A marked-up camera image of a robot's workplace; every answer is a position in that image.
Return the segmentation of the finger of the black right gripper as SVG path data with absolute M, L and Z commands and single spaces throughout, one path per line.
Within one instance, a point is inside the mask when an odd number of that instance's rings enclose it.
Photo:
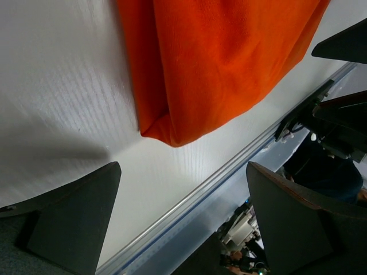
M 366 64 L 366 19 L 321 41 L 311 55 Z

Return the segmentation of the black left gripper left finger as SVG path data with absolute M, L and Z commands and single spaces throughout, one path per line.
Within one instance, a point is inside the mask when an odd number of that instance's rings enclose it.
M 111 162 L 1 207 L 1 274 L 95 274 L 120 177 Z

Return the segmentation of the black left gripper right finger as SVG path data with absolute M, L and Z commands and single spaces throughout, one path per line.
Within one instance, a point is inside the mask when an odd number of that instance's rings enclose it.
M 247 164 L 271 274 L 366 274 L 366 209 Z

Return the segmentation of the orange t shirt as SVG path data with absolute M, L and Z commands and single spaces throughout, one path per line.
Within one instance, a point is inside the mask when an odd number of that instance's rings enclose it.
M 328 1 L 117 1 L 140 134 L 180 147 L 251 109 L 306 54 Z

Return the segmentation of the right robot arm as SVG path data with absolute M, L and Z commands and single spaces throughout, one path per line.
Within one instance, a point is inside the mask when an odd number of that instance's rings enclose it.
M 366 19 L 319 42 L 313 57 L 366 64 Z M 331 138 L 339 142 L 346 157 L 366 155 L 366 91 L 320 103 L 313 117 L 333 129 Z

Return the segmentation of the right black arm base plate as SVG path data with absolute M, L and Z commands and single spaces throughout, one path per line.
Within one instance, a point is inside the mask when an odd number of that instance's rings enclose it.
M 302 124 L 303 117 L 310 115 L 311 111 L 327 97 L 327 93 L 334 86 L 334 80 L 327 80 L 316 91 L 299 103 L 284 119 L 280 122 L 275 132 L 275 140 L 278 142 L 288 133 L 294 133 L 294 126 Z

